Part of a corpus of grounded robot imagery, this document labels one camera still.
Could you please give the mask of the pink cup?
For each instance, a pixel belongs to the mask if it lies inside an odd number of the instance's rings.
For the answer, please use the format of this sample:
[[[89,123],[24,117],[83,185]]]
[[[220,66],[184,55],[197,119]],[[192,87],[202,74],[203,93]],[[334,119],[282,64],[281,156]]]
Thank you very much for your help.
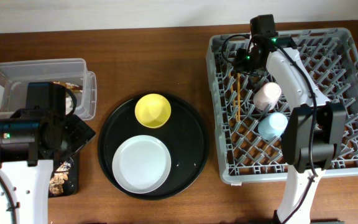
[[[282,90],[280,86],[274,82],[266,83],[253,97],[254,105],[257,109],[263,111],[268,108],[272,110],[277,104]]]

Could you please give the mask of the gold snack wrapper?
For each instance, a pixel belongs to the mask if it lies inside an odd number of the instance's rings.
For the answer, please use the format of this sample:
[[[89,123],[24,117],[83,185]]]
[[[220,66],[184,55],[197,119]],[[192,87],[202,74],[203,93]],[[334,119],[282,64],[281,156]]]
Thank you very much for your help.
[[[53,82],[53,83],[64,86],[65,88],[71,90],[73,93],[82,93],[83,92],[83,87],[81,85],[77,85],[77,84],[69,83],[69,82]]]

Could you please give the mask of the food scraps and rice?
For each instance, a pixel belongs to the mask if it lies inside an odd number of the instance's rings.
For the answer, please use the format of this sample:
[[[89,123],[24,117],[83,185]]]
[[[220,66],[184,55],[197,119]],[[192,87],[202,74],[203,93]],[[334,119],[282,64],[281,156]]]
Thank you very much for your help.
[[[71,164],[69,162],[62,163],[53,173],[49,182],[49,196],[59,197],[64,193],[63,185],[68,181]]]

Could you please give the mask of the blue cup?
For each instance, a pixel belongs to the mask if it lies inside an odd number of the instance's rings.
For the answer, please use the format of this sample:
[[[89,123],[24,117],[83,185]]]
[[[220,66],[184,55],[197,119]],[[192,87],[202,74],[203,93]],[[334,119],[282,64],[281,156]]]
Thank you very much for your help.
[[[265,140],[281,136],[288,124],[288,118],[282,113],[272,113],[264,118],[258,125],[258,132]]]

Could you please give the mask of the grey plate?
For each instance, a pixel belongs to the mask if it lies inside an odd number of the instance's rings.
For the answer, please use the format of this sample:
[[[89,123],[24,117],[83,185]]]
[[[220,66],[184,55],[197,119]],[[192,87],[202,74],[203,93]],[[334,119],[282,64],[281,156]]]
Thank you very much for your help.
[[[147,194],[158,189],[168,178],[172,159],[164,143],[148,135],[125,140],[112,159],[116,182],[133,194]]]

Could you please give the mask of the yellow bowl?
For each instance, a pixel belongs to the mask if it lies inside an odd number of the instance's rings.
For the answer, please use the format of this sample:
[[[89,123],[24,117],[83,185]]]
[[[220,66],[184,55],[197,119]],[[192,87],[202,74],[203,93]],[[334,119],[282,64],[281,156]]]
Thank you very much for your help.
[[[151,129],[162,127],[170,118],[171,104],[162,95],[151,93],[142,96],[135,104],[135,118]]]

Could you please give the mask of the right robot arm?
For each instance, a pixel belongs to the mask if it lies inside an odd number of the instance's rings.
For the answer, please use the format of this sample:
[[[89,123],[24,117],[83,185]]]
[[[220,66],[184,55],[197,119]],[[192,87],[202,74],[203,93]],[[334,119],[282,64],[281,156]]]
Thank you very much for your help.
[[[346,109],[316,86],[293,38],[279,36],[273,15],[252,18],[246,37],[250,42],[236,56],[235,67],[242,72],[260,68],[269,72],[291,111],[280,142],[288,164],[287,180],[273,222],[310,223],[317,186],[341,151]]]

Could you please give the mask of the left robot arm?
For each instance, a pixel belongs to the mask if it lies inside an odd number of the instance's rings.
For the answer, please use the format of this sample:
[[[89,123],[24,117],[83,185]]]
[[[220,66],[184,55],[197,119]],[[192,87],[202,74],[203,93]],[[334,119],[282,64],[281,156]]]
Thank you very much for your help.
[[[63,85],[32,82],[25,107],[0,119],[0,223],[47,223],[52,174],[95,137],[67,97],[77,104]]]

